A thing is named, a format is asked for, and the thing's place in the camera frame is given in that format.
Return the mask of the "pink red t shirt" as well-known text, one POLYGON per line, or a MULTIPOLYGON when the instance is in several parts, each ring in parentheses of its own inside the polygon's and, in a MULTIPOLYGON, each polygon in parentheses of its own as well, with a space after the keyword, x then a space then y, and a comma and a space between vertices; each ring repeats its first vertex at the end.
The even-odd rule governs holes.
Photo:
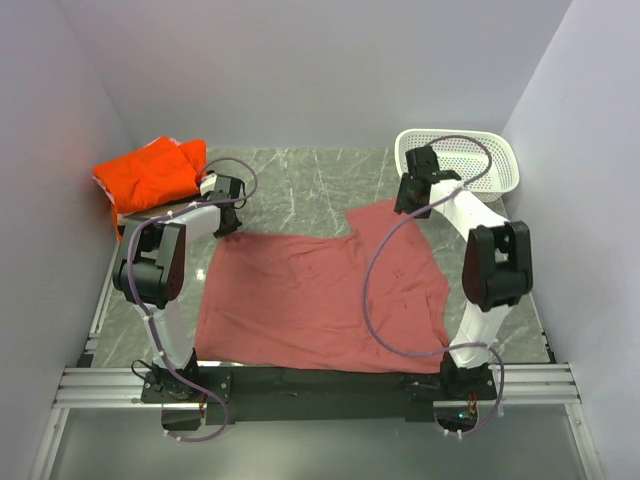
POLYGON ((202 360, 433 374, 448 344, 449 284, 418 226, 391 201, 350 210, 337 238, 239 232, 210 262, 202 360))

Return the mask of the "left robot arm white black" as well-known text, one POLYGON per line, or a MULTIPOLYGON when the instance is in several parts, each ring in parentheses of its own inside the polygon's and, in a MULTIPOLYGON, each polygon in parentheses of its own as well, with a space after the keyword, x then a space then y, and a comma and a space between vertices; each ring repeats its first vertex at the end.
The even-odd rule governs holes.
POLYGON ((112 282, 134 305, 152 344, 152 363, 144 377, 147 392, 179 402, 200 393, 197 356, 177 302, 184 284, 186 250, 203 235, 221 238, 235 232, 242 225, 235 203, 246 198, 242 180, 209 172, 198 198, 127 222, 112 282))

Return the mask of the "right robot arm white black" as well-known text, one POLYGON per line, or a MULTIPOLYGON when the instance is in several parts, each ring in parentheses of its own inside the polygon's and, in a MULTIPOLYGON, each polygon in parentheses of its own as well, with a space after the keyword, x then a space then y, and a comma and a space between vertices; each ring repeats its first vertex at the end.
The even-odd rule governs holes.
POLYGON ((488 386, 486 347, 512 307, 532 289, 530 230, 487 207, 463 187, 455 171, 442 170, 432 147, 414 148, 405 157, 407 171, 401 175, 394 211, 410 214, 435 204, 466 241, 461 283, 467 303, 438 377, 444 395, 462 399, 488 386))

